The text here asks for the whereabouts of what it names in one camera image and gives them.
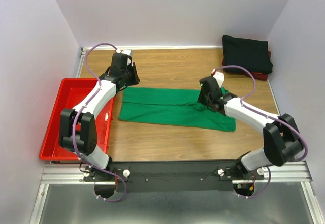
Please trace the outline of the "green t-shirt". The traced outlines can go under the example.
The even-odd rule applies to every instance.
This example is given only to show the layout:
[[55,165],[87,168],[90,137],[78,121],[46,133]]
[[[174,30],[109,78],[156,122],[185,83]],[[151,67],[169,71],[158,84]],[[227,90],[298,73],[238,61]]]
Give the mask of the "green t-shirt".
[[130,87],[123,92],[119,120],[233,132],[236,120],[197,102],[199,90]]

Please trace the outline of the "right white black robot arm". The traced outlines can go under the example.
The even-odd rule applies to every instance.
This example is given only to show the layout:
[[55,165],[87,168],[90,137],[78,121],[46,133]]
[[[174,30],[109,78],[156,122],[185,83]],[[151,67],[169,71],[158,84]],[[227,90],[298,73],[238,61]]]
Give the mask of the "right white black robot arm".
[[223,79],[216,75],[199,80],[198,102],[225,116],[250,126],[263,137],[263,146],[249,151],[234,161],[233,177],[245,179],[258,168],[282,166],[306,150],[295,120],[289,114],[268,113],[221,89]]

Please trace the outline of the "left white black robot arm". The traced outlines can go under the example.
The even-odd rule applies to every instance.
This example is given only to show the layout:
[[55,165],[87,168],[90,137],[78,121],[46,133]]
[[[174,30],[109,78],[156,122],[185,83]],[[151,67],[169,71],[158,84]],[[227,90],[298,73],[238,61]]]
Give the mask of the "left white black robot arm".
[[110,157],[98,146],[95,120],[106,104],[123,89],[137,85],[140,79],[130,49],[116,52],[108,70],[99,76],[92,91],[72,109],[60,113],[59,146],[75,153],[89,165],[102,181],[112,177]]

